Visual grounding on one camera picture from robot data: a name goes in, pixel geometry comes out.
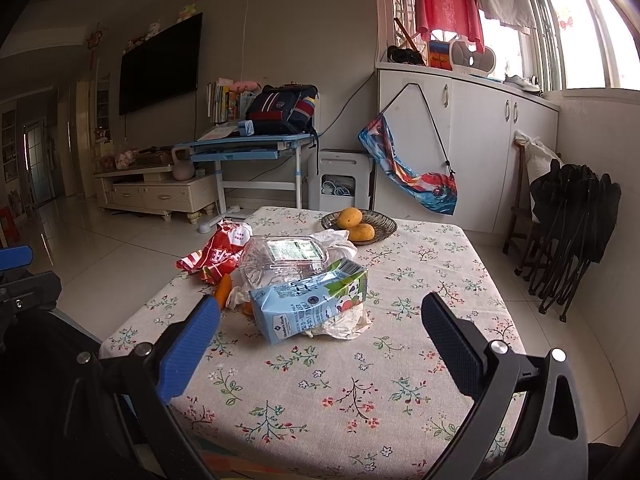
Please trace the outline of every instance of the flat screen tv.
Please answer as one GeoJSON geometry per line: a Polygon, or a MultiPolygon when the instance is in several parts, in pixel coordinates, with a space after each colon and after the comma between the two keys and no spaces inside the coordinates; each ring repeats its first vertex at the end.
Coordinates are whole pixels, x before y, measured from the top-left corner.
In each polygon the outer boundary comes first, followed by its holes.
{"type": "Polygon", "coordinates": [[[201,28],[199,13],[122,56],[120,115],[198,88],[201,28]]]}

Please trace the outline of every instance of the red clothing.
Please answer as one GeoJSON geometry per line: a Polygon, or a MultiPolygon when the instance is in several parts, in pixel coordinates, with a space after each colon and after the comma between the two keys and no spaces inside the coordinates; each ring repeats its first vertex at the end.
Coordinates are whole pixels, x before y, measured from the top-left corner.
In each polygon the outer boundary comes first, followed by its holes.
{"type": "Polygon", "coordinates": [[[431,30],[448,30],[468,37],[484,52],[484,36],[476,0],[415,0],[416,29],[424,41],[431,30]]]}

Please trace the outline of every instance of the metal screw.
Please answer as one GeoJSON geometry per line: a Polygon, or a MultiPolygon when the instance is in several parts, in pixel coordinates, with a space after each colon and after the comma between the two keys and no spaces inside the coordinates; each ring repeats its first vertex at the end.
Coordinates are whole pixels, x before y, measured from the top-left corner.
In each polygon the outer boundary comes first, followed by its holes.
{"type": "Polygon", "coordinates": [[[491,341],[491,350],[495,354],[506,354],[509,347],[504,341],[491,341]]]}
{"type": "Polygon", "coordinates": [[[76,357],[76,361],[78,364],[85,365],[91,360],[91,354],[89,352],[80,352],[78,357],[76,357]]]}
{"type": "Polygon", "coordinates": [[[154,346],[151,343],[140,343],[137,344],[133,351],[136,355],[140,357],[144,357],[145,355],[151,354],[151,351],[154,349],[154,346]]]}
{"type": "Polygon", "coordinates": [[[564,362],[564,361],[565,361],[565,359],[566,359],[566,354],[565,354],[565,353],[564,353],[564,351],[562,351],[561,349],[559,349],[559,348],[554,348],[554,349],[551,351],[551,357],[552,357],[553,359],[555,359],[556,361],[558,361],[558,362],[562,363],[562,362],[564,362]]]}

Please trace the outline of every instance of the red snack bag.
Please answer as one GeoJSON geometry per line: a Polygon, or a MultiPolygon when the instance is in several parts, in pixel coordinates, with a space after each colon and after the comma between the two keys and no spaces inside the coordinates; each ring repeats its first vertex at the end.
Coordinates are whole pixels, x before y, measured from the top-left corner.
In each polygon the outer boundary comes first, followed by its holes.
{"type": "Polygon", "coordinates": [[[252,234],[249,224],[223,220],[203,250],[185,256],[175,266],[190,274],[200,271],[205,282],[217,283],[238,266],[242,249],[252,234]]]}

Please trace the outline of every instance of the blue gripper pad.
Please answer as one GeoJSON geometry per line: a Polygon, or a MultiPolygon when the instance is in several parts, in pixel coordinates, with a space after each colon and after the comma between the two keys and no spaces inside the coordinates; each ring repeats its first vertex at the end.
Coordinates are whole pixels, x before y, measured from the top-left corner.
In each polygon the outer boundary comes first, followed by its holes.
{"type": "Polygon", "coordinates": [[[457,319],[436,292],[424,297],[421,314],[422,325],[458,390],[477,401],[484,391],[486,339],[473,323],[457,319]]]}
{"type": "Polygon", "coordinates": [[[184,393],[219,323],[218,302],[212,296],[204,296],[160,363],[156,392],[162,402],[168,404],[184,393]]]}
{"type": "Polygon", "coordinates": [[[0,249],[0,270],[26,267],[33,260],[33,253],[28,245],[0,249]]]}

